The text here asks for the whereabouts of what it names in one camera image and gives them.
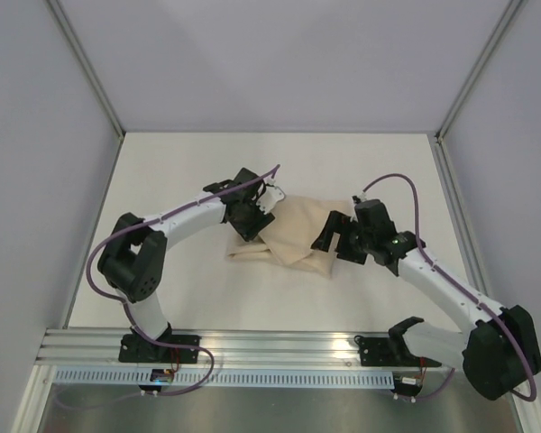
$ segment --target white table surface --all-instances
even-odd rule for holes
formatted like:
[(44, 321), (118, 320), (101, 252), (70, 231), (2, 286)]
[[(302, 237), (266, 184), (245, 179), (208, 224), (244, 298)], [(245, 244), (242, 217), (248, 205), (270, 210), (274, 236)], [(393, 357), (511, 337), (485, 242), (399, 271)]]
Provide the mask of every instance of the white table surface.
[[(464, 275), (445, 197), (423, 134), (127, 134), (98, 224), (95, 243), (125, 212), (136, 216), (183, 204), (214, 181), (247, 167), (263, 173), (280, 163), (287, 194), (348, 199), (389, 172), (409, 175), (421, 203), (427, 246)], [(403, 180), (385, 180), (371, 198), (387, 205), (397, 229), (413, 230), (413, 202)], [(376, 265), (336, 261), (331, 280), (267, 263), (231, 263), (233, 229), (209, 227), (170, 250), (158, 288), (173, 327), (189, 329), (386, 331), (419, 316), (454, 323), (417, 289)], [(98, 272), (100, 287), (112, 292)], [(127, 327), (117, 302), (98, 297), (83, 278), (71, 327)]]

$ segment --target white panel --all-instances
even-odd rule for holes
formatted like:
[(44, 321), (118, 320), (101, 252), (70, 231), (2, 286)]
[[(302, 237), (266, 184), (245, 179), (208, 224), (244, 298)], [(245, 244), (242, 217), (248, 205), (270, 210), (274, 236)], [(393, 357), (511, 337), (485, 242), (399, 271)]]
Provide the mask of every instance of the white panel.
[[(350, 199), (392, 171), (416, 182), (422, 235), (451, 269), (464, 273), (445, 199), (424, 135), (375, 134), (127, 134), (108, 191), (96, 240), (125, 212), (143, 216), (186, 203), (205, 185), (242, 167), (258, 173), (282, 167), (287, 194)], [(387, 180), (370, 197), (384, 200), (399, 230), (413, 229), (408, 185)], [(297, 331), (386, 331), (410, 316), (456, 330), (423, 293), (374, 264), (337, 261), (333, 278), (269, 263), (225, 259), (230, 226), (213, 226), (172, 248), (158, 288), (173, 327)], [(104, 278), (95, 280), (108, 289)], [(117, 302), (82, 281), (71, 326), (125, 327)]]
[(541, 1), (527, 3), (446, 145), (492, 290), (529, 310), (541, 347)]
[(46, 7), (0, 0), (0, 432), (60, 323), (115, 154)]
[(126, 130), (436, 130), (508, 0), (62, 0)]

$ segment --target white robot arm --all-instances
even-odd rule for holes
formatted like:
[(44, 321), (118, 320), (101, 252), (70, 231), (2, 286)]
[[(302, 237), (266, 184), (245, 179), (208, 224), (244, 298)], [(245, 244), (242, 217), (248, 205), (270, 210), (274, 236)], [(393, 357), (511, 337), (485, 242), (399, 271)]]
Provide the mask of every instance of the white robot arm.
[[(125, 296), (134, 321), (147, 336), (159, 339), (170, 332), (156, 289), (160, 283), (166, 252), (180, 241), (210, 226), (230, 223), (245, 241), (251, 241), (274, 220), (271, 211), (285, 198), (273, 179), (255, 182), (248, 188), (205, 201), (226, 189), (240, 188), (257, 175), (242, 169), (234, 180), (204, 188), (188, 205), (138, 218), (121, 216), (113, 233), (143, 222), (159, 220), (110, 242), (98, 261), (98, 270), (118, 294)], [(136, 253), (133, 246), (140, 246)]]
[[(400, 362), (419, 358), (463, 370), (483, 397), (496, 400), (541, 371), (531, 316), (520, 306), (506, 309), (449, 272), (411, 232), (398, 233), (378, 199), (354, 199), (354, 215), (331, 212), (312, 248), (328, 251), (340, 235), (337, 258), (365, 264), (367, 255), (425, 293), (461, 332), (408, 318), (389, 330), (389, 352)], [(357, 336), (362, 362), (370, 348)]]

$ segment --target wire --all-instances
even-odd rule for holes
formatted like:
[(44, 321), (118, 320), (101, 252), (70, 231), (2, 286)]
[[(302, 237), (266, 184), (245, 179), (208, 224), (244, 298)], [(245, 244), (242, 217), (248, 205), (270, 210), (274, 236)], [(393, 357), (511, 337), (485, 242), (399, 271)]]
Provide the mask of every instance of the wire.
[[(503, 331), (503, 334), (507, 337), (511, 345), (513, 346), (513, 349), (515, 350), (515, 353), (517, 354), (519, 361), (521, 362), (521, 365), (523, 366), (523, 369), (525, 370), (525, 374), (527, 376), (527, 381), (529, 382), (529, 388), (530, 388), (530, 394), (523, 395), (520, 392), (517, 392), (515, 390), (511, 390), (511, 393), (521, 400), (524, 401), (535, 401), (537, 398), (537, 388), (535, 384), (535, 378), (533, 377), (533, 372), (531, 371), (531, 367), (529, 366), (529, 362), (527, 361), (527, 358), (525, 357), (525, 354), (523, 353), (523, 350), (519, 346), (519, 343), (517, 339), (513, 336), (509, 328), (503, 323), (503, 321), (499, 318), (499, 316), (489, 308), (489, 306), (485, 305), (483, 302), (481, 302), (476, 296), (474, 296), (472, 293), (470, 293), (462, 284), (460, 284), (457, 280), (455, 280), (447, 271), (442, 269), (441, 267), (437, 266), (436, 263), (429, 257), (429, 255), (426, 253), (425, 248), (423, 248), (423, 244), (421, 242), (420, 237), (420, 227), (419, 227), (419, 202), (418, 202), (418, 194), (417, 194), (417, 187), (415, 187), (415, 183), (413, 180), (411, 180), (408, 176), (401, 174), (401, 173), (391, 173), (386, 174), (384, 176), (381, 176), (371, 182), (369, 185), (367, 185), (362, 192), (367, 192), (370, 188), (375, 186), (377, 183), (381, 182), (382, 180), (388, 179), (388, 178), (401, 178), (405, 180), (408, 185), (411, 187), (411, 191), (413, 193), (413, 204), (415, 206), (415, 238), (417, 241), (417, 249), (425, 259), (425, 261), (432, 265), (436, 272), (438, 272), (443, 278), (445, 278), (451, 285), (453, 285), (457, 290), (459, 290), (466, 298), (471, 300), (477, 307), (480, 309), (483, 309), (490, 318), (493, 319), (493, 321), (499, 326), (501, 331)], [(422, 399), (428, 399), (431, 396), (437, 395), (440, 391), (442, 391), (445, 386), (451, 381), (453, 377), (454, 369), (451, 371), (451, 373), (447, 376), (445, 379), (445, 382), (434, 392), (431, 394), (421, 397), (418, 400)]]
[[(280, 164), (278, 164), (271, 171), (263, 174), (262, 176), (259, 176), (256, 179), (249, 180), (247, 182), (242, 183), (241, 185), (237, 185), (236, 187), (223, 189), (222, 191), (217, 192), (216, 194), (206, 196), (204, 198), (201, 198), (200, 200), (187, 203), (186, 205), (183, 205), (181, 207), (177, 207), (176, 209), (171, 210), (170, 212), (167, 212), (166, 214), (162, 215), (161, 217), (154, 218), (154, 219), (148, 220), (148, 221), (143, 221), (140, 224), (136, 224), (134, 226), (126, 227), (123, 230), (119, 230), (118, 232), (111, 234), (104, 241), (102, 241), (100, 244), (98, 244), (92, 250), (92, 253), (90, 253), (90, 255), (88, 256), (87, 265), (86, 265), (86, 276), (87, 276), (88, 285), (98, 295), (100, 295), (100, 296), (102, 296), (104, 298), (107, 298), (107, 299), (117, 300), (118, 302), (120, 302), (123, 305), (124, 313), (128, 317), (128, 320), (130, 321), (130, 323), (131, 323), (131, 325), (133, 327), (133, 330), (139, 336), (141, 336), (144, 340), (148, 341), (149, 343), (151, 343), (153, 345), (166, 347), (169, 350), (172, 350), (172, 349), (176, 349), (176, 350), (178, 350), (178, 349), (187, 349), (187, 350), (191, 350), (191, 351), (198, 350), (199, 352), (204, 352), (210, 358), (210, 367), (208, 368), (208, 371), (206, 372), (206, 374), (203, 376), (203, 378), (200, 381), (194, 383), (193, 385), (188, 386), (187, 388), (183, 388), (182, 390), (176, 390), (176, 391), (172, 391), (172, 392), (160, 392), (160, 393), (158, 393), (159, 396), (167, 397), (167, 396), (173, 396), (173, 395), (182, 395), (182, 394), (186, 394), (187, 392), (192, 392), (192, 391), (200, 388), (200, 386), (204, 382), (206, 382), (208, 380), (208, 378), (210, 377), (210, 375), (212, 374), (212, 372), (213, 372), (213, 370), (215, 368), (215, 357), (213, 356), (213, 354), (208, 349), (206, 349), (204, 347), (201, 347), (199, 345), (176, 345), (176, 344), (171, 344), (171, 343), (162, 343), (161, 341), (157, 341), (154, 338), (152, 338), (152, 337), (148, 336), (147, 334), (145, 334), (144, 331), (142, 331), (142, 329), (139, 328), (138, 324), (134, 320), (133, 314), (132, 314), (132, 312), (131, 312), (131, 310), (129, 308), (129, 303), (128, 303), (126, 298), (123, 298), (122, 296), (118, 296), (118, 295), (111, 295), (110, 293), (106, 293), (105, 291), (101, 290), (98, 286), (96, 286), (96, 283), (94, 282), (94, 279), (92, 277), (92, 266), (94, 264), (94, 260), (95, 260), (95, 258), (97, 256), (97, 254), (105, 246), (107, 246), (110, 242), (114, 241), (115, 239), (117, 239), (120, 236), (124, 236), (124, 235), (126, 235), (128, 233), (131, 233), (131, 232), (133, 232), (135, 230), (138, 230), (140, 228), (143, 228), (143, 227), (153, 226), (155, 224), (158, 224), (161, 221), (164, 221), (165, 219), (174, 217), (175, 215), (179, 214), (180, 212), (184, 212), (185, 210), (188, 210), (188, 209), (190, 209), (190, 208), (192, 208), (194, 206), (199, 206), (199, 205), (201, 205), (203, 203), (206, 203), (207, 201), (213, 200), (215, 198), (219, 198), (219, 197), (225, 196), (227, 194), (232, 194), (233, 192), (238, 191), (240, 189), (250, 187), (251, 185), (254, 185), (257, 182), (260, 182), (261, 180), (265, 180), (269, 176), (274, 178), (277, 171), (279, 170), (279, 168), (280, 168)], [(128, 396), (124, 396), (121, 399), (125, 400), (126, 398), (133, 397), (134, 395), (140, 395), (140, 394), (129, 394)]]
[(259, 199), (264, 196), (264, 194), (267, 192), (267, 184), (262, 183), (262, 186), (259, 188), (259, 190), (256, 192), (256, 195), (254, 196), (254, 201), (259, 201)]
[[(176, 350), (176, 357), (177, 357), (177, 368), (174, 368), (174, 351)], [(180, 370), (180, 355), (178, 349), (170, 349), (170, 382), (174, 382), (174, 376), (179, 372)]]
[(421, 385), (423, 385), (423, 382), (425, 381), (426, 376), (426, 366), (425, 366), (425, 358), (420, 357), (419, 362), (421, 363), (419, 367), (419, 375), (415, 376), (417, 379), (420, 379)]

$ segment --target beige cloth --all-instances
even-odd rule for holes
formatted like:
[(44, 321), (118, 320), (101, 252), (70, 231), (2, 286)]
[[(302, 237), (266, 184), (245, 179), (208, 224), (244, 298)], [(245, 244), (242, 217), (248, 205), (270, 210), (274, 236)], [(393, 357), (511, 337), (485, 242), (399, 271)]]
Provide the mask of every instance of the beige cloth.
[(235, 234), (227, 249), (227, 257), (237, 261), (265, 261), (303, 271), (318, 272), (330, 278), (335, 261), (333, 240), (329, 253), (311, 250), (332, 210), (349, 213), (350, 202), (320, 201), (287, 196), (272, 210), (275, 220), (256, 239), (246, 243)]

